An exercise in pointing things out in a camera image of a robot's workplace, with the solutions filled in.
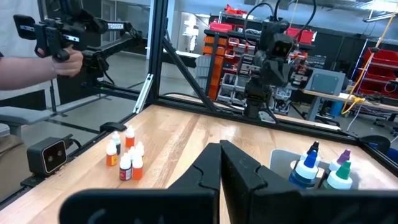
black camera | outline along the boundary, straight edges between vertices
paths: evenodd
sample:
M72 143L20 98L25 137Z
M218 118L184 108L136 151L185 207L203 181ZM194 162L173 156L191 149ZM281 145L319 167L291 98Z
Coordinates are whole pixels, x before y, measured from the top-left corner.
M67 142L49 137L27 149L29 170L35 175L50 176L67 162Z

orange storage bin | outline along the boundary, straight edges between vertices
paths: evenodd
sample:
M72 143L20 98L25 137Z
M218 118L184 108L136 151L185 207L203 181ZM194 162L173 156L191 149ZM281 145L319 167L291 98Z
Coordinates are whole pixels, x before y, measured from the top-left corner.
M213 66L213 72L211 73L211 82L209 87L208 96L212 100L216 100L218 93L218 86L220 85L221 69L223 66L223 56L216 56Z
M207 43L207 44L212 44L212 43L214 43L214 37L211 37L211 36L206 36L205 37L205 43ZM219 38L218 39L218 44L219 45L226 45L226 39L225 38Z
M213 53L213 47L204 46L204 48L203 48L203 53L204 53L204 54L212 54L212 53ZM217 48L216 54L217 54L217 55L222 55L222 56L223 56L223 55L225 54L225 49L222 48L222 47L218 47L218 48Z

red storage bin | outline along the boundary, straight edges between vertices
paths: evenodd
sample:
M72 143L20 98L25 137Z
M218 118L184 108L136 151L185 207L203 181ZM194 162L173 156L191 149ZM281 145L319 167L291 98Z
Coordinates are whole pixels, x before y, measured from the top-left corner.
M286 30L286 35L294 37L296 34L298 34L298 32L300 32L300 29L290 27Z
M381 81L389 81L389 80L395 80L396 75L393 70L390 70L388 68L370 66L368 68L368 72L365 74L365 78L372 78Z
M210 30L218 31L218 32L228 32L228 31L232 30L232 25L225 24L225 23L211 22Z
M303 44L312 44L312 37L313 37L314 31L310 30L303 30L301 33L299 42Z
M382 93L384 85L383 83L374 83L364 80L359 88L359 92L365 95Z
M367 49L364 54L364 59L367 61L371 56L372 52L370 48ZM392 65L398 66L398 52L391 50L380 50L378 53L375 53L372 59L372 63L380 63L384 65Z

cable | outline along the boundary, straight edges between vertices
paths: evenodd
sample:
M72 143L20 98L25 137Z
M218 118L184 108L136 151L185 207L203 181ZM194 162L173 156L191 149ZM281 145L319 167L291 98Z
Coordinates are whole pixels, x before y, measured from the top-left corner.
M376 27L376 24L377 24L377 22L378 22L378 21L374 22L374 25L373 25L372 31L370 32L370 34L369 34L369 35L372 35L372 33L373 33L373 30L374 30L374 28Z
M397 9L398 9L398 4L396 4L396 8L395 8L395 10L394 10L394 14L396 13ZM392 22L392 20L393 20L394 17L395 17L395 16L392 16L392 17L389 19L389 21L388 21L388 23L387 23L387 26L386 26L386 28L384 29L383 33L381 34L381 37L380 37L380 39L378 40L378 42L376 43L376 46L375 46L375 47L379 47L380 43L382 42L382 40L384 39L384 36L385 36L386 33L387 33L388 28L390 27L391 22ZM351 96L353 95L355 88L356 88L356 87L358 86L358 84L361 82L362 77L363 77L363 75L365 74L365 71L367 70L367 67L368 67L369 64L371 63L371 60L372 60L373 56L374 56L374 53L372 52L372 54L371 54L370 57L368 58L368 61L365 63L365 66L364 66L363 69L362 69L361 75L359 76L358 80L356 81L356 83L355 83L353 89L349 92L349 95L348 95L347 99L344 101L344 106L343 106L343 108L341 109L341 114L345 114L345 113L349 112L349 110L351 109L351 107L350 107L350 108L348 108L348 110L346 110L346 111L344 110L344 108L347 106L347 103L348 103L349 99L350 99Z
M105 74L106 78L108 78L108 80L112 83L112 85L115 85L113 79L106 73L106 71L104 71L104 74Z
M300 31L293 37L297 38L298 36L301 35L301 33L304 31L304 29L309 25L309 23L312 21L313 17L315 16L315 13L317 12L317 0L312 0L313 2L313 9L312 9L312 14L309 18L309 20L304 24L304 26L300 29Z
M363 31L362 35L364 35L365 32L368 30L369 25L370 25L370 22L368 22L368 24L367 24L367 26L366 26L366 29Z
M77 141L76 139L70 139L70 140L72 140L72 142L77 145L77 148L81 148L81 144L79 141Z
M384 85L384 91L386 91L386 93L393 93L393 92L395 92L395 91L397 90L397 85L395 84L395 85L394 85L394 90L392 90L392 91L387 91L387 85L388 85L388 83L389 83L390 81L391 81L391 80L388 80L387 83Z
M342 114L348 113L351 109L353 109L355 104L364 103L365 102L365 98L360 98L360 97L357 97L357 96L353 96L353 101L354 101L353 104L348 108L348 110L344 111L344 113L342 113Z
M294 14L295 14L295 12L296 12L296 8L297 8L297 5L298 5L298 4L299 4L299 0L296 0L296 4L294 5L294 10L293 10L293 14L292 14L292 19L290 20L289 28L292 27Z
M278 7L280 4L280 0L278 0L275 4L275 9L274 9L274 21L278 22Z
M351 127L351 125L354 123L356 117L358 117L359 112L361 111L361 108L362 108L362 105L359 106L358 111L356 112L356 115L355 115L354 119L353 119L353 120L350 122L350 124L348 125L347 131L349 130L349 128Z
M390 143L392 143L392 142L394 142L395 140L397 140L398 139L398 136L397 137L395 137L393 140L391 140L391 142Z
M244 39L246 40L246 42L247 42L248 44L253 45L253 46L255 46L256 43L253 44L252 42L250 42L250 41L248 40L248 37L246 37L246 26L247 26L247 24L248 24L248 17L250 16L250 14L251 14L255 9L257 9L257 8L260 7L260 6L264 6L264 5L269 7L269 9L271 10L272 16L274 16L274 8L272 8L271 4L269 4L268 2L262 2L262 3L259 3L259 4L255 5L252 9L250 9L250 11L248 12L248 14L246 15L246 18L244 18L244 24L243 24L243 37L244 37Z

bottle label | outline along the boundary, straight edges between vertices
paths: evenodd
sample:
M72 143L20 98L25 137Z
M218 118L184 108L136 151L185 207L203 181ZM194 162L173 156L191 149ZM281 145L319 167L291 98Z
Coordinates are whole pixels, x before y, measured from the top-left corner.
M129 180L131 178L131 168L130 169L120 169L119 178L121 180Z
M118 162L118 155L111 156L111 166L115 166Z

